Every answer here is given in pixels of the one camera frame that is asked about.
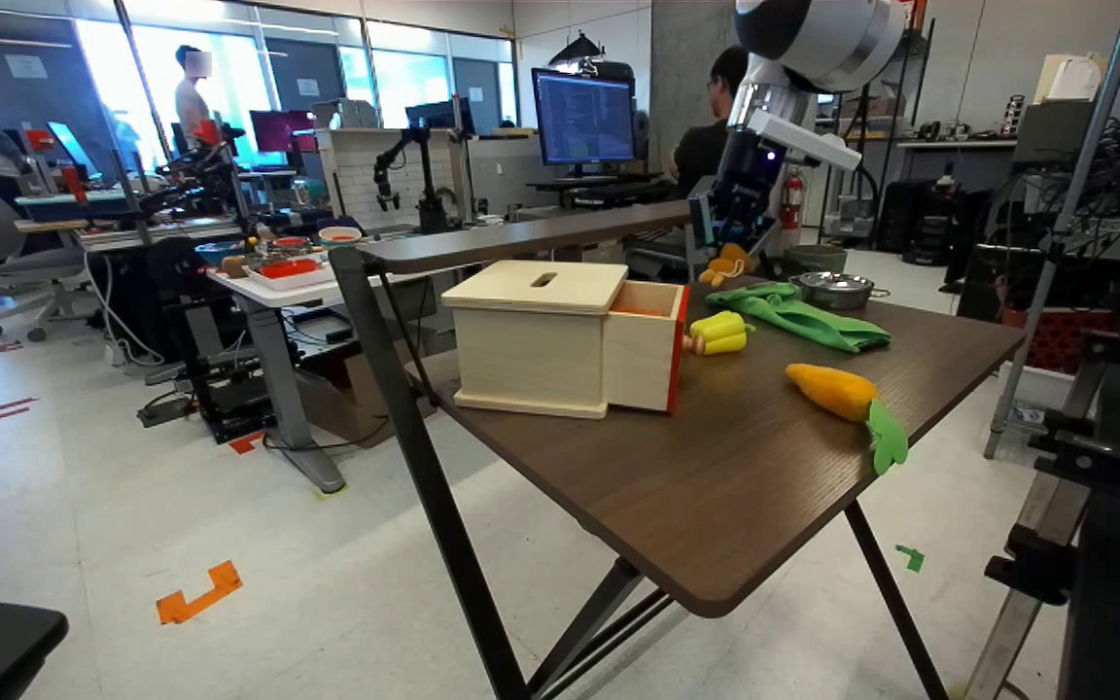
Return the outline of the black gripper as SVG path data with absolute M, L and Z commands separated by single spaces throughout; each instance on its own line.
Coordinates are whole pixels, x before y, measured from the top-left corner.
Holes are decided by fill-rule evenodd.
M 769 228 L 769 194 L 784 168 L 784 146 L 756 137 L 752 127 L 730 127 L 717 182 L 712 182 L 712 239 L 752 247 Z

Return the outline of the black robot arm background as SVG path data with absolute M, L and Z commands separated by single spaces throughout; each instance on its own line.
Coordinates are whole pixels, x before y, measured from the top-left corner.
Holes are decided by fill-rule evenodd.
M 441 188 L 437 188 L 437 168 L 430 168 L 430 133 L 428 127 L 400 127 L 395 138 L 373 159 L 373 198 L 380 210 L 400 210 L 406 190 L 393 182 L 395 159 L 406 153 L 417 154 L 417 168 L 409 171 L 417 188 L 417 228 L 419 232 L 447 232 L 460 226 L 460 216 L 447 210 Z

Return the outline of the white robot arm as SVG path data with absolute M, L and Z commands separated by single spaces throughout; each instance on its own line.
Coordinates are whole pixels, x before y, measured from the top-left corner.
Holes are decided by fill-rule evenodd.
M 806 123 L 814 94 L 857 94 L 893 58 L 910 0 L 735 0 L 745 75 L 709 190 L 709 237 L 758 246 L 791 153 L 857 171 L 864 154 Z

